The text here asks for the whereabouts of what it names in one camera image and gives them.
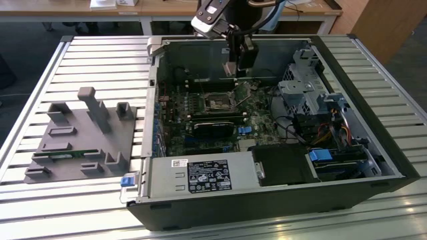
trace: floor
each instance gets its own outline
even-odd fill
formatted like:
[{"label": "floor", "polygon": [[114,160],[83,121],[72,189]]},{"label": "floor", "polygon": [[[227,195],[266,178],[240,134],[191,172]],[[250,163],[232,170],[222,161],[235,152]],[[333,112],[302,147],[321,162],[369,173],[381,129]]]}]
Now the floor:
[{"label": "floor", "polygon": [[[186,26],[174,23],[176,32],[183,34]],[[18,81],[0,89],[0,145],[3,144],[22,109],[43,74],[56,46],[64,35],[76,35],[75,28],[54,23],[54,31],[47,32],[42,23],[0,23],[0,55],[3,56]],[[164,34],[159,25],[155,34]],[[140,35],[138,22],[120,22],[119,27],[111,22],[99,23],[103,35]],[[427,18],[423,20],[414,35],[407,39],[401,51],[386,65],[402,86],[425,110],[427,110]]]}]

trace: aluminum slatted table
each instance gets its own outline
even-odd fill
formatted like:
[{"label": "aluminum slatted table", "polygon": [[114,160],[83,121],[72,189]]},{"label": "aluminum slatted table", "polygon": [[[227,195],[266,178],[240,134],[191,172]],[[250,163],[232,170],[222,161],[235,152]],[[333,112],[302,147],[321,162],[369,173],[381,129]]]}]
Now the aluminum slatted table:
[{"label": "aluminum slatted table", "polygon": [[[427,116],[357,39],[322,37],[422,178],[353,209],[151,232],[120,202],[120,177],[24,184],[50,103],[71,109],[83,86],[107,107],[138,107],[131,171],[142,160],[148,86],[147,36],[75,37],[59,44],[0,150],[0,239],[421,239],[427,234]],[[331,86],[341,91],[331,75]]]}]

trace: green circuit board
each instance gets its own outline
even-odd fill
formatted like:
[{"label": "green circuit board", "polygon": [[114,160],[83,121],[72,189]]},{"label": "green circuit board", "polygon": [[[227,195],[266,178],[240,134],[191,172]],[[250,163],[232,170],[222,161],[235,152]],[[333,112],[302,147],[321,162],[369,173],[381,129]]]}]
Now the green circuit board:
[{"label": "green circuit board", "polygon": [[[254,140],[255,145],[281,143],[269,108],[271,88],[258,87],[258,82],[251,80],[238,81],[238,86],[228,92],[191,93],[184,86],[168,86],[168,97],[162,101],[167,156],[246,151],[239,146],[242,140]],[[244,113],[244,122],[235,124],[231,136],[200,140],[194,136],[188,116],[215,116],[216,113]],[[239,133],[239,128],[247,127],[251,131]]]}]

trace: wooden cabinet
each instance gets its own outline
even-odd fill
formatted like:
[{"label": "wooden cabinet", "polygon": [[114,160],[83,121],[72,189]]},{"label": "wooden cabinet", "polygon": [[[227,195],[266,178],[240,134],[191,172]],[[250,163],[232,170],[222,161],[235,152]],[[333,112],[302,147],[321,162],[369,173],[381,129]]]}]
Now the wooden cabinet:
[{"label": "wooden cabinet", "polygon": [[331,34],[355,34],[387,63],[427,14],[427,0],[335,0],[343,14]]}]

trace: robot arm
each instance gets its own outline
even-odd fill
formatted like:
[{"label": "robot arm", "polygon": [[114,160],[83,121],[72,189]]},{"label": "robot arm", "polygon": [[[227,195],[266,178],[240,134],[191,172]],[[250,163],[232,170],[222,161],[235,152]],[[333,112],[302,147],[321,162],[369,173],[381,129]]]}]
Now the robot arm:
[{"label": "robot arm", "polygon": [[[222,36],[227,40],[230,54],[224,70],[228,76],[243,77],[252,68],[259,52],[252,33],[273,20],[285,1],[206,0],[200,4],[191,25],[208,39]],[[259,22],[263,8],[273,6],[273,12]]]}]

